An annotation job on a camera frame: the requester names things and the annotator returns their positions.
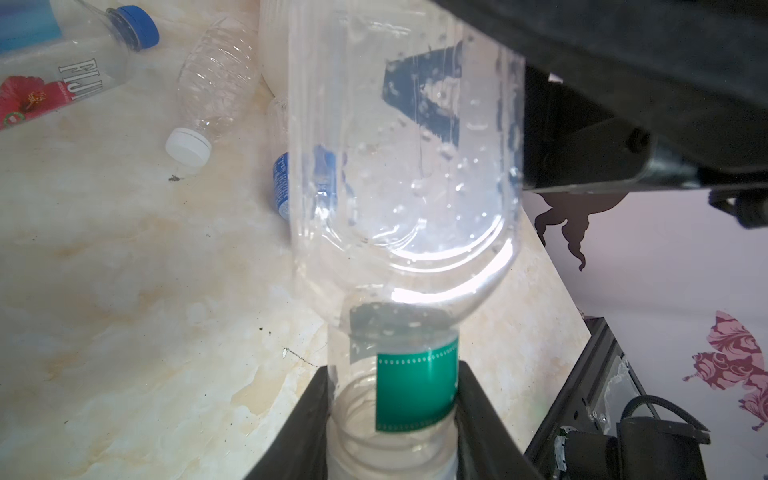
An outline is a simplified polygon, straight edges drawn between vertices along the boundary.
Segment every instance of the marble countertop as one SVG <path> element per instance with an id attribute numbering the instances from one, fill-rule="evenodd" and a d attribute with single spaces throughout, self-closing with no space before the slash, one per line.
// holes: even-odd
<path id="1" fill-rule="evenodd" d="M 188 50 L 258 1 L 136 3 L 162 40 L 128 84 L 0 132 L 4 478 L 242 478 L 326 361 L 270 206 L 266 86 L 199 172 L 164 151 Z M 522 219 L 460 356 L 524 449 L 589 333 Z"/>

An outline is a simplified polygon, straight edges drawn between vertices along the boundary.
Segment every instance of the white bottle cap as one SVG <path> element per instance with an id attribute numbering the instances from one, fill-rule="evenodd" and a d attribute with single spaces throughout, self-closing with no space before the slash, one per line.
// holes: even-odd
<path id="1" fill-rule="evenodd" d="M 189 128 L 177 128 L 165 142 L 165 151 L 175 160 L 190 167 L 200 168 L 208 163 L 210 142 Z"/>

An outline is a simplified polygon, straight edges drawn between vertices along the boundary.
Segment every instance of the dark silhouette wall decal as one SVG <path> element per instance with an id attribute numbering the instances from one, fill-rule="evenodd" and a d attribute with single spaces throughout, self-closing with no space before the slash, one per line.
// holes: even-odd
<path id="1" fill-rule="evenodd" d="M 568 250 L 574 257 L 581 261 L 579 270 L 587 266 L 587 259 L 581 252 L 581 241 L 589 228 L 589 216 L 599 214 L 616 207 L 627 194 L 569 194 L 558 192 L 555 194 L 539 194 L 547 202 L 551 209 L 545 211 L 538 217 L 534 225 L 538 238 L 547 246 L 544 240 L 544 233 L 547 227 L 552 225 L 563 225 L 563 237 L 568 241 Z"/>

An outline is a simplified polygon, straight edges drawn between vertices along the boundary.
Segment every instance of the clear plastic bottle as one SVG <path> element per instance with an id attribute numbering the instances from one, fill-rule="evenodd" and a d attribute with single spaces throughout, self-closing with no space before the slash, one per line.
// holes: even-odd
<path id="1" fill-rule="evenodd" d="M 276 159 L 272 168 L 275 208 L 288 220 L 288 102 L 284 98 L 274 98 L 266 109 L 266 117 L 270 129 L 270 154 Z"/>
<path id="2" fill-rule="evenodd" d="M 231 17 L 214 22 L 181 67 L 180 126 L 165 150 L 190 167 L 202 167 L 211 144 L 240 118 L 256 92 L 256 32 Z"/>
<path id="3" fill-rule="evenodd" d="M 124 83 L 160 34 L 141 8 L 82 0 L 0 4 L 0 130 Z"/>
<path id="4" fill-rule="evenodd" d="M 288 8 L 290 0 L 262 0 L 259 10 L 259 59 L 275 97 L 288 96 Z"/>
<path id="5" fill-rule="evenodd" d="M 429 0 L 296 0 L 289 35 L 292 245 L 329 324 L 329 478 L 453 478 L 458 324 L 518 254 L 524 61 Z"/>

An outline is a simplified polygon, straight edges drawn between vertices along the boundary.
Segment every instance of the blue bottle cap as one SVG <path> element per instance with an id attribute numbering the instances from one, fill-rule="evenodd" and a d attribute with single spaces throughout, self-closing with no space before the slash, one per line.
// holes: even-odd
<path id="1" fill-rule="evenodd" d="M 152 17 L 144 10 L 136 5 L 125 5 L 124 7 L 117 8 L 117 10 L 136 32 L 141 50 L 154 47 L 160 43 L 160 32 L 157 31 L 157 26 L 152 21 Z"/>

